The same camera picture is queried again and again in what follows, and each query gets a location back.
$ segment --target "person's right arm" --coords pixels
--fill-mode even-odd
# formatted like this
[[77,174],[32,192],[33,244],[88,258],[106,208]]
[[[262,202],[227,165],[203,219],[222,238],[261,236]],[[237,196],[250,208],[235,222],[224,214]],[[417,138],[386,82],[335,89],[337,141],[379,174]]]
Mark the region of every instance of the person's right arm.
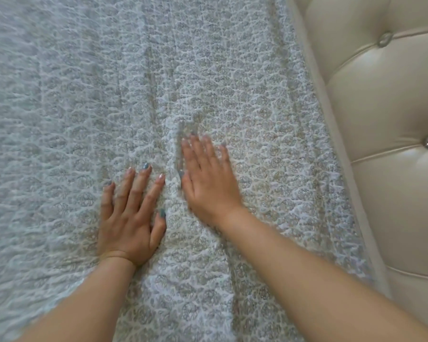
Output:
[[208,137],[190,140],[181,179],[189,207],[239,248],[306,340],[428,342],[423,323],[247,211],[225,146],[218,160]]

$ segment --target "skin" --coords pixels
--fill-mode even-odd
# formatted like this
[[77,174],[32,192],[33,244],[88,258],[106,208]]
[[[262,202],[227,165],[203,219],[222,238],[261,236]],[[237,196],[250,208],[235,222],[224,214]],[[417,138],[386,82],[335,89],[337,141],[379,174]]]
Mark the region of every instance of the skin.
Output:
[[[220,147],[220,159],[209,137],[200,141],[191,135],[183,140],[182,148],[187,171],[180,175],[191,211],[238,247],[307,341],[428,342],[427,326],[255,218],[242,204],[226,146]],[[140,172],[133,188],[133,178],[126,176],[114,207],[114,184],[105,188],[100,264],[20,341],[112,340],[133,272],[152,256],[165,232],[165,220],[160,217],[150,230],[162,181],[154,184],[150,198],[146,195],[139,206],[149,172]]]

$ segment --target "person's left arm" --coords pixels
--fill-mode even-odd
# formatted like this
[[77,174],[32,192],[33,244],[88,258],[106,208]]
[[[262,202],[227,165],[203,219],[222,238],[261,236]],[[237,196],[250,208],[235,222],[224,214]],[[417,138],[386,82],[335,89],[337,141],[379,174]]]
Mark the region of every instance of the person's left arm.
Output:
[[41,318],[17,342],[110,342],[119,310],[137,266],[156,251],[166,230],[160,210],[151,229],[151,217],[165,184],[162,174],[141,197],[150,166],[137,176],[130,168],[113,205],[115,184],[103,191],[98,233],[100,263],[60,305]]

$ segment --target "beige leather headboard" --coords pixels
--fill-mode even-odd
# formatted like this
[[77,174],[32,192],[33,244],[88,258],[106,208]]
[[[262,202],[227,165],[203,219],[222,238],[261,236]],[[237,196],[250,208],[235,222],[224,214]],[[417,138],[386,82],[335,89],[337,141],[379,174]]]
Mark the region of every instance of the beige leather headboard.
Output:
[[428,324],[428,0],[289,2],[375,270]]

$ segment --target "finger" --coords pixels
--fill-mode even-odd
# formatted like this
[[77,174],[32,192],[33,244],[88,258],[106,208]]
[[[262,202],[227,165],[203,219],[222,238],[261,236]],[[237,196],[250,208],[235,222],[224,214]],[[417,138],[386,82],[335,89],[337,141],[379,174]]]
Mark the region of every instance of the finger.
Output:
[[231,163],[230,163],[230,156],[228,155],[227,143],[222,142],[219,149],[220,149],[220,153],[222,154],[222,157],[221,157],[222,167],[225,170],[231,171]]
[[191,204],[194,201],[194,185],[192,184],[192,180],[190,180],[189,174],[183,171],[179,171],[179,176],[181,177],[181,187],[185,198]]
[[106,185],[103,189],[100,203],[100,218],[102,221],[106,221],[113,214],[113,195],[116,184],[114,182]]
[[204,151],[203,145],[200,142],[200,139],[197,135],[192,134],[190,136],[190,142],[192,143],[192,149],[194,149],[201,170],[206,169],[209,166],[209,161]]
[[131,185],[133,184],[133,178],[135,177],[135,170],[130,167],[122,180],[120,185],[119,195],[116,197],[116,204],[114,205],[115,213],[122,213],[127,205],[128,196],[130,193]]
[[140,170],[138,175],[133,181],[131,186],[130,194],[127,201],[126,211],[136,213],[140,207],[141,197],[143,196],[144,189],[147,186],[149,180],[149,174],[152,171],[152,167],[145,163],[143,169]]
[[190,147],[187,139],[183,139],[182,148],[190,176],[195,177],[200,172],[200,165],[198,164],[197,157]]
[[151,220],[151,215],[156,207],[157,199],[160,196],[163,185],[165,184],[165,174],[160,176],[155,181],[149,192],[145,195],[143,203],[141,204],[140,210],[138,211],[138,218],[142,218],[146,221]]
[[217,167],[219,165],[219,159],[215,154],[215,150],[214,150],[211,138],[205,135],[202,141],[203,141],[204,148],[206,149],[206,155],[208,155],[209,162],[211,163],[212,166]]
[[149,240],[149,248],[154,253],[157,247],[160,245],[160,241],[165,235],[166,231],[166,219],[165,209],[160,209],[154,220],[154,227],[151,230],[151,238]]

